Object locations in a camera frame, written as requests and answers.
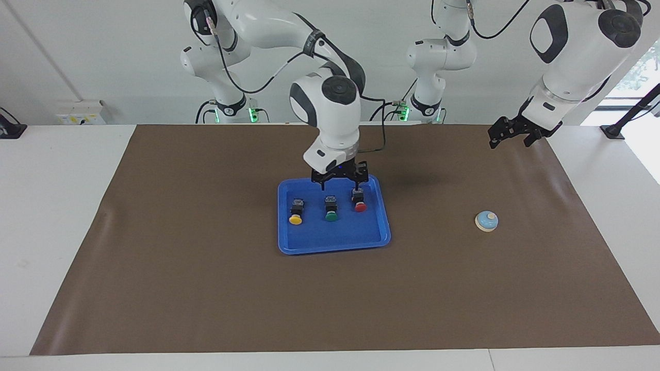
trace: tree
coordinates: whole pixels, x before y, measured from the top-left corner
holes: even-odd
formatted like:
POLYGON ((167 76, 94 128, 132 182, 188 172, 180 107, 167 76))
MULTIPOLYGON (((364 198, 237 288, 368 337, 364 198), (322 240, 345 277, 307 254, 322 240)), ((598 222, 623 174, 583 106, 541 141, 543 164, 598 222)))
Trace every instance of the tree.
POLYGON ((649 80, 645 72, 648 71, 650 66, 653 66, 651 68, 654 68, 654 71, 658 71, 660 68, 660 40, 656 41, 651 49, 642 56, 616 86, 616 90, 639 90, 649 80))

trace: window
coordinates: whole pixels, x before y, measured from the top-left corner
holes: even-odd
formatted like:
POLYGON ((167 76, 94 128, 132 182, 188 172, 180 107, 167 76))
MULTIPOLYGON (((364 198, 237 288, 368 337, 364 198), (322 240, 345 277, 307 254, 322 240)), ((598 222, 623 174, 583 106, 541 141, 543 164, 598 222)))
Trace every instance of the window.
MULTIPOLYGON (((585 126, 612 125, 660 83, 660 40, 635 64, 621 82, 582 123, 585 126)), ((622 131, 628 146, 635 152, 655 180, 660 183, 660 119, 649 113, 630 122, 622 131)))

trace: electrical outlet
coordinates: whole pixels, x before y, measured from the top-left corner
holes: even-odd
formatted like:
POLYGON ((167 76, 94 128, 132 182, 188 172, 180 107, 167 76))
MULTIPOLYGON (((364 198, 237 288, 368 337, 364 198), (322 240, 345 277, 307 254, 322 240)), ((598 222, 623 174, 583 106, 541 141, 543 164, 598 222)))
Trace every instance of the electrical outlet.
POLYGON ((247 111, 249 112, 249 119, 252 123, 259 122, 259 112, 257 108, 259 107, 259 102, 254 98, 249 98, 247 100, 247 111))
POLYGON ((408 117, 411 114, 411 109, 406 105, 406 102, 403 100, 398 100, 392 105, 397 108, 397 111, 400 111, 399 121, 408 121, 408 117))
POLYGON ((108 122, 107 110, 99 100, 59 102, 55 114, 61 125, 106 125, 108 122))

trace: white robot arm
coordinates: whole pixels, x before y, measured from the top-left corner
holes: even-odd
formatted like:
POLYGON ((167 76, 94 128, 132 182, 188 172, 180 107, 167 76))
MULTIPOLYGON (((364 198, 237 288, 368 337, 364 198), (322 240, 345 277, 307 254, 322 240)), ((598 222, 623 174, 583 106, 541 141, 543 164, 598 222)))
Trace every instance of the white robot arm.
MULTIPOLYGON (((181 64, 190 75, 209 82, 221 123, 249 121, 249 112, 244 109, 248 97, 232 85, 226 73, 218 68, 217 50, 212 50, 211 47, 185 48, 181 52, 181 64)), ((232 77, 235 81, 240 81, 235 74, 232 74, 232 77)))
POLYGON ((407 58, 417 73, 417 87, 407 102, 409 119, 425 122, 434 121, 440 114, 446 82, 438 72, 467 69, 477 59, 465 0, 438 1, 432 11, 445 37, 417 41, 408 49, 407 58))
POLYGON ((319 137, 305 152, 312 167, 312 180, 321 185, 333 177, 346 177, 357 184, 368 180, 366 167, 355 164, 360 138, 360 96, 364 91, 364 70, 355 60, 332 44, 325 34, 303 16, 286 11, 268 0, 186 0, 186 12, 200 40, 216 53, 215 63, 224 51, 225 66, 194 61, 201 51, 184 50, 182 57, 194 71, 212 85, 216 96, 232 94, 236 101, 245 92, 222 76, 222 67, 239 63, 249 56, 249 47, 296 47, 322 61, 316 72, 298 79, 291 87, 290 101, 298 118, 319 129, 319 137))
POLYGON ((635 0, 557 1, 541 13, 530 35, 548 71, 517 117, 502 117, 488 130, 493 149, 520 134, 528 134, 527 147, 552 136, 566 114, 599 92, 640 39, 642 8, 635 0))

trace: table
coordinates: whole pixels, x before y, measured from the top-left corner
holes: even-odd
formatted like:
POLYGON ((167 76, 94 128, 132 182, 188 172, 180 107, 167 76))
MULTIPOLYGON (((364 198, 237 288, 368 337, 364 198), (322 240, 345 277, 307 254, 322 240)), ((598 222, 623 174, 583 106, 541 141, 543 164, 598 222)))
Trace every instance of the table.
MULTIPOLYGON (((26 358, 134 126, 31 127, 0 143, 2 369, 656 370, 660 347, 348 353, 115 354, 26 358)), ((565 127, 550 144, 656 328, 660 185, 625 142, 565 127)))

